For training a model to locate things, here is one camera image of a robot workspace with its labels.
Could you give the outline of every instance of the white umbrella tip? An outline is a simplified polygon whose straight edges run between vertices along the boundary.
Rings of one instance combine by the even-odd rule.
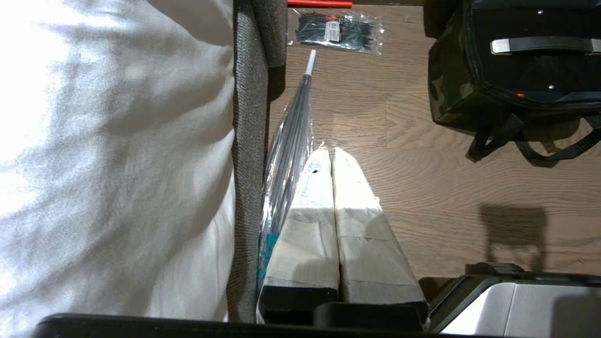
[[[307,62],[307,70],[305,74],[312,75],[313,74],[313,66],[315,66],[315,56],[317,55],[317,51],[315,49],[311,50],[309,54],[309,62]]]

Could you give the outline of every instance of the floor plank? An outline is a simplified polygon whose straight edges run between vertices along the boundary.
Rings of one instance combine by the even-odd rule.
[[[432,122],[423,9],[354,6],[381,15],[384,55],[319,50],[313,79],[316,142],[355,156],[418,278],[456,277],[484,260],[526,269],[601,274],[601,146],[553,168],[514,144],[480,162],[473,133]],[[270,106],[270,139],[304,72],[308,48],[289,47],[284,93]],[[565,147],[586,123],[533,128],[532,146]],[[552,140],[543,147],[541,141]]]

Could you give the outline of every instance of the umbrella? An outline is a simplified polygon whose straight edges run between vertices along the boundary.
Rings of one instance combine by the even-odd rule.
[[[287,107],[273,140],[264,176],[263,224],[259,238],[257,297],[263,285],[271,252],[284,225],[300,173],[313,151],[311,125],[311,78],[316,51],[312,50],[307,69],[292,103]]]

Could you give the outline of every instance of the camouflage bag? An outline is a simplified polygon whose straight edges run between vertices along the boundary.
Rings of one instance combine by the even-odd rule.
[[[511,140],[529,160],[590,149],[601,141],[598,2],[463,0],[430,50],[432,119],[476,129],[475,159]],[[535,152],[522,133],[526,124],[582,117],[593,131],[551,156]]]

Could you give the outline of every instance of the bag strap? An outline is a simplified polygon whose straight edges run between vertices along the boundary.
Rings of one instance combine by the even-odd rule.
[[[598,112],[585,114],[583,115],[583,118],[593,128],[590,134],[573,145],[550,156],[543,156],[530,147],[526,140],[526,136],[522,132],[524,122],[514,114],[509,116],[503,124],[503,127],[493,136],[488,144],[486,144],[486,141],[489,139],[492,129],[490,127],[480,129],[476,133],[474,141],[469,148],[469,155],[474,159],[486,157],[496,149],[499,149],[509,141],[513,140],[522,155],[530,161],[554,162],[563,159],[577,158],[601,141],[601,114]]]
[[[543,156],[534,151],[534,149],[532,149],[532,147],[530,147],[528,144],[526,136],[524,136],[522,131],[519,131],[516,134],[514,141],[516,142],[517,148],[520,150],[520,152],[522,152],[522,155],[529,160],[553,162],[561,161],[563,159],[577,158],[601,141],[601,114],[586,114],[583,115],[583,118],[586,120],[586,122],[588,122],[588,124],[591,125],[593,130],[580,141],[554,153],[553,155]]]
[[[514,114],[511,114],[509,118],[503,124],[503,127],[495,133],[492,140],[486,144],[492,131],[491,127],[481,128],[474,137],[472,145],[469,147],[469,155],[474,159],[481,159],[490,155],[495,150],[506,145],[511,141],[517,133],[519,133],[524,127],[524,122],[520,120]]]

